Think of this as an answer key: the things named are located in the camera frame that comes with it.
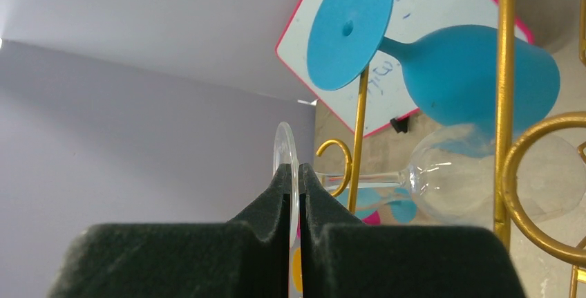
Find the pink object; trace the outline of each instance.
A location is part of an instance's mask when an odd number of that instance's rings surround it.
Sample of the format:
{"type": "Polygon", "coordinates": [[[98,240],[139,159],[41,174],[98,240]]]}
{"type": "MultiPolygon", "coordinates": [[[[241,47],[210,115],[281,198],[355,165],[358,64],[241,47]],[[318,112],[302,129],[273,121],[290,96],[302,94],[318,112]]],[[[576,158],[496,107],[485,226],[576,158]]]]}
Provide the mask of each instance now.
{"type": "Polygon", "coordinates": [[[369,225],[380,225],[381,217],[379,215],[379,212],[374,212],[369,217],[363,218],[362,221],[369,225]]]}
{"type": "MultiPolygon", "coordinates": [[[[281,41],[283,40],[285,33],[287,32],[287,29],[290,27],[291,23],[293,22],[293,19],[295,18],[295,14],[297,13],[297,10],[299,9],[299,6],[302,4],[303,0],[299,0],[297,2],[297,5],[295,7],[295,11],[291,14],[291,17],[289,18],[289,21],[287,22],[287,25],[285,27],[285,30],[283,31],[283,33],[281,33],[281,36],[279,37],[276,45],[275,45],[275,53],[277,54],[277,57],[281,60],[281,62],[289,69],[289,71],[291,71],[295,76],[297,76],[299,78],[299,76],[295,73],[295,71],[286,63],[283,61],[283,59],[278,55],[278,50],[277,48],[279,47],[279,45],[281,44],[281,41]]],[[[527,26],[521,21],[519,20],[519,18],[516,18],[516,26],[519,27],[519,29],[525,34],[525,37],[527,38],[527,42],[529,42],[530,44],[533,43],[533,34],[531,33],[531,31],[527,28],[527,26]]],[[[301,78],[299,78],[301,80],[302,83],[304,83],[307,88],[317,97],[320,98],[301,78]]],[[[338,120],[340,120],[350,131],[354,131],[352,127],[350,127],[343,119],[341,119],[334,110],[332,110],[328,104],[326,104],[325,102],[322,102],[326,108],[328,108],[337,118],[338,120]]],[[[403,115],[401,117],[398,117],[398,120],[403,120],[404,118],[407,118],[409,116],[411,116],[414,113],[417,113],[419,111],[419,109],[415,109],[409,113],[407,113],[406,115],[403,115]]],[[[382,127],[379,127],[378,129],[374,129],[373,131],[371,131],[370,133],[366,134],[364,137],[368,137],[371,136],[373,134],[376,134],[378,132],[380,132],[381,130],[386,129],[387,127],[389,127],[390,123],[385,124],[382,127]]]]}

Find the wall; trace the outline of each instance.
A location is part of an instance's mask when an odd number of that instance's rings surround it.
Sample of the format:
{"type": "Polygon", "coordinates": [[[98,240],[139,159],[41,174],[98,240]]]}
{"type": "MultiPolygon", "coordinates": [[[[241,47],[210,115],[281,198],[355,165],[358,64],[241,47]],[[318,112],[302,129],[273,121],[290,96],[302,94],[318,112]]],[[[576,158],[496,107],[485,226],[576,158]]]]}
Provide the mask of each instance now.
{"type": "Polygon", "coordinates": [[[314,107],[16,43],[0,50],[0,297],[44,297],[101,222],[224,221],[269,184],[280,121],[314,107]]]}

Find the pink-bordered whiteboard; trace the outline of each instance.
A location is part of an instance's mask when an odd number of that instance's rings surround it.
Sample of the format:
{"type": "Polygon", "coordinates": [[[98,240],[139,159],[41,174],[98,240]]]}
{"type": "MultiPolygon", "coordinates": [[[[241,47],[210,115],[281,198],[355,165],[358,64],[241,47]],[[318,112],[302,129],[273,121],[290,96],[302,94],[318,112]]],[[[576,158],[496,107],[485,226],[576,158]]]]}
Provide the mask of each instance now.
{"type": "MultiPolygon", "coordinates": [[[[275,51],[293,74],[354,132],[358,79],[337,91],[322,91],[313,85],[308,75],[305,57],[308,38],[321,2],[299,0],[275,51]]],[[[395,0],[385,36],[413,42],[447,26],[478,24],[497,27],[497,23],[496,0],[395,0]]],[[[515,32],[518,38],[533,42],[527,27],[518,20],[515,32]]],[[[393,118],[402,119],[418,110],[407,93],[401,66],[393,57],[378,52],[370,64],[369,80],[365,136],[386,128],[393,118]]]]}

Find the gray wall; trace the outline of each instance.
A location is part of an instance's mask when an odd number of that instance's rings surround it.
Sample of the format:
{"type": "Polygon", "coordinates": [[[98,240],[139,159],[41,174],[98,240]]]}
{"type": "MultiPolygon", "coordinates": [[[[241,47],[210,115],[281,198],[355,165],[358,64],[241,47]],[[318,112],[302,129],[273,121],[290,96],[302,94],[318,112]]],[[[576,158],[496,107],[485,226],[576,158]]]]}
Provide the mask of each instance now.
{"type": "Polygon", "coordinates": [[[101,222],[224,221],[269,184],[280,121],[314,107],[16,43],[0,50],[0,297],[43,297],[101,222]]]}

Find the pink border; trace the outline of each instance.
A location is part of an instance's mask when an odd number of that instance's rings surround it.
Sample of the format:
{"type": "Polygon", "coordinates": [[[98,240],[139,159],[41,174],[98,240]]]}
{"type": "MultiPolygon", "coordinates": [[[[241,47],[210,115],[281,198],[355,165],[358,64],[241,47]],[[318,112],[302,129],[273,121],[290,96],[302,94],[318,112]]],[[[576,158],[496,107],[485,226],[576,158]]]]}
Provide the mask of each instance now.
{"type": "MultiPolygon", "coordinates": [[[[287,63],[285,63],[281,57],[279,57],[278,52],[277,52],[277,48],[278,45],[281,44],[281,41],[283,41],[283,37],[285,36],[285,32],[287,32],[287,29],[289,29],[289,26],[291,25],[291,22],[293,21],[293,18],[295,17],[295,14],[297,13],[297,10],[299,9],[299,6],[301,5],[301,2],[303,2],[303,0],[299,0],[297,2],[297,5],[295,7],[295,11],[291,14],[291,17],[289,18],[289,21],[287,22],[287,25],[283,31],[283,33],[281,33],[281,36],[279,37],[274,51],[276,56],[279,58],[279,60],[289,69],[289,71],[291,71],[291,73],[293,73],[293,75],[295,75],[297,78],[299,78],[299,80],[310,90],[310,92],[313,93],[313,95],[315,95],[315,97],[317,97],[319,99],[319,96],[311,89],[311,87],[309,87],[309,85],[307,85],[294,71],[293,69],[291,69],[290,66],[287,65],[287,63]]],[[[519,27],[519,29],[521,30],[521,32],[523,32],[525,34],[525,37],[527,38],[527,42],[529,42],[530,44],[533,43],[533,33],[531,33],[531,31],[529,30],[529,28],[517,17],[515,18],[515,24],[517,27],[519,27]]],[[[333,114],[334,116],[336,116],[336,118],[338,118],[338,120],[340,120],[340,122],[342,122],[342,124],[344,124],[350,131],[352,131],[352,127],[348,126],[346,124],[346,122],[344,122],[325,102],[323,103],[325,105],[326,108],[328,108],[333,114]]],[[[398,120],[403,120],[404,118],[407,118],[409,116],[411,116],[412,114],[418,112],[419,109],[415,109],[412,110],[411,112],[407,113],[406,115],[403,115],[401,117],[398,118],[398,120]]],[[[379,127],[378,129],[371,131],[369,134],[366,134],[364,137],[367,138],[369,136],[372,136],[373,134],[376,134],[378,132],[380,132],[381,130],[386,129],[388,126],[390,125],[390,122],[388,124],[383,125],[382,127],[379,127]]]]}

